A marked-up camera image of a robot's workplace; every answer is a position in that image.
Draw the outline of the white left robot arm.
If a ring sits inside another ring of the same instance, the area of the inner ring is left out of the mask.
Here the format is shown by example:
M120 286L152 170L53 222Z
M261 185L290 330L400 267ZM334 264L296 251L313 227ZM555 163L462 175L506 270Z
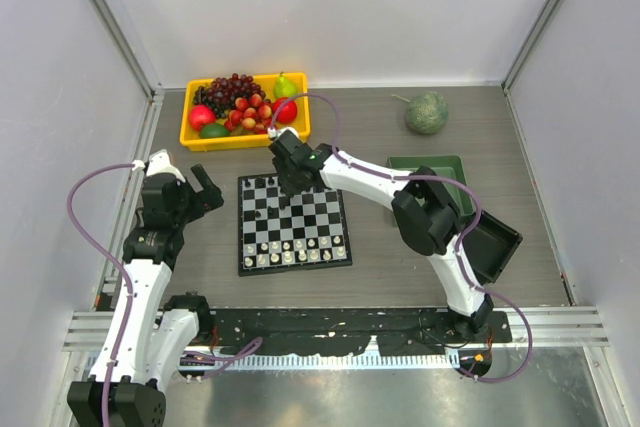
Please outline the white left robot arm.
M185 227L220 208L224 200L201 165L194 190L169 154L129 164L144 173L138 223L125 239L123 256L105 257L120 271L122 285L100 354L85 381L71 383L67 404L81 426L160 426L166 389L189 343L206 343L214 330L203 296L174 296L159 311L184 245Z

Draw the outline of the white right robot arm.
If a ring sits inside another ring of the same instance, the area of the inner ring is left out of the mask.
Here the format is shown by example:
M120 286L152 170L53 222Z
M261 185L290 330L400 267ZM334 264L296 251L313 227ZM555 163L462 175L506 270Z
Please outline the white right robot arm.
M328 144L313 149L291 127L270 128L268 137L287 196L311 188L341 190L389 209L405 245L426 257L436 272L454 333L474 341L487 331L493 301L466 256L463 238L470 230L462 227L460 210L445 187L462 184L427 168L410 173L362 162Z

